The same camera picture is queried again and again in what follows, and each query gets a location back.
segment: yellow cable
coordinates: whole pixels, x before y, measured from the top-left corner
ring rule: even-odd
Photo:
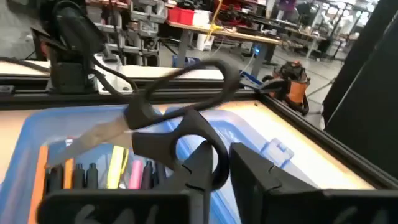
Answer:
[[[218,26],[218,25],[215,24],[218,11],[220,10],[222,4],[223,4],[223,0],[219,0],[217,9],[216,9],[216,11],[214,12],[214,15],[213,15],[213,19],[211,20],[210,29],[209,29],[209,32],[207,33],[207,36],[206,36],[206,39],[205,39],[205,43],[206,43],[206,41],[208,41],[210,35],[212,33],[214,33],[214,31],[223,30],[223,27]]]

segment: scissor blade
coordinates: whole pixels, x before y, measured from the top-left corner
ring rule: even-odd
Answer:
[[[79,138],[75,139],[70,146],[63,150],[57,156],[47,161],[46,168],[51,168],[65,162],[68,159],[77,157],[92,148],[99,146],[103,142],[109,140],[118,140],[119,135],[129,130],[123,116],[116,118],[114,121],[98,124],[82,134]]]

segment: marker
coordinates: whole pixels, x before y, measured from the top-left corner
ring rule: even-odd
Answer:
[[[156,169],[158,184],[163,184],[167,179],[166,169],[164,165],[160,162],[155,162],[155,169]]]
[[[46,192],[46,171],[44,167],[47,163],[48,154],[48,147],[41,146],[39,149],[39,156],[37,158],[36,174],[33,185],[32,198],[30,200],[28,224],[36,224],[36,210],[43,199],[44,193]]]
[[[152,174],[152,188],[159,185],[159,177],[157,176],[157,171],[155,169],[154,173]]]
[[[138,190],[141,187],[142,168],[144,164],[141,160],[136,159],[132,162],[131,167],[129,189]]]
[[[149,190],[152,188],[152,162],[147,161],[147,164],[142,171],[141,189]]]
[[[86,180],[86,188],[87,189],[98,189],[98,169],[95,163],[91,163],[90,167],[87,170],[87,180]]]
[[[49,188],[49,179],[50,179],[50,174],[47,170],[45,170],[43,195],[47,194]]]
[[[68,147],[73,142],[72,139],[66,139],[65,145]],[[73,158],[68,159],[65,162],[65,175],[63,177],[63,188],[71,189],[72,188],[72,175],[73,175]]]
[[[72,174],[73,189],[84,189],[86,186],[86,174],[83,164],[76,164]]]
[[[57,190],[62,190],[63,187],[63,166],[57,165],[50,171],[49,189],[48,192],[52,193]]]
[[[108,178],[106,188],[117,189],[119,187],[120,175],[126,168],[128,156],[124,157],[124,148],[114,146],[112,151],[111,162],[109,163]]]

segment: pink marker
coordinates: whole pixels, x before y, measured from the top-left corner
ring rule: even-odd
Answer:
[[[134,189],[134,190],[140,189],[143,167],[144,164],[142,163],[141,160],[137,159],[132,162],[129,189]]]

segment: scissor handle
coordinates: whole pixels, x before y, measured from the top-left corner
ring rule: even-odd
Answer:
[[[179,108],[171,113],[159,115],[154,112],[150,105],[150,97],[156,90],[164,86],[168,81],[184,75],[192,70],[201,69],[204,66],[214,66],[223,74],[223,89],[219,93],[206,101]],[[131,130],[135,130],[150,126],[152,124],[160,123],[168,119],[176,118],[178,116],[183,116],[186,111],[190,109],[202,111],[230,99],[233,93],[238,89],[239,82],[240,76],[239,70],[237,68],[232,67],[222,60],[204,60],[180,70],[172,71],[170,74],[149,84],[143,93],[136,93],[136,95],[132,97],[129,106],[126,108],[124,116],[129,128]]]
[[[229,176],[228,152],[213,127],[195,110],[186,111],[181,123],[170,133],[133,132],[132,148],[134,154],[161,162],[175,170],[181,166],[176,155],[177,141],[181,137],[192,134],[205,138],[217,152],[218,162],[212,173],[211,189],[219,189]]]

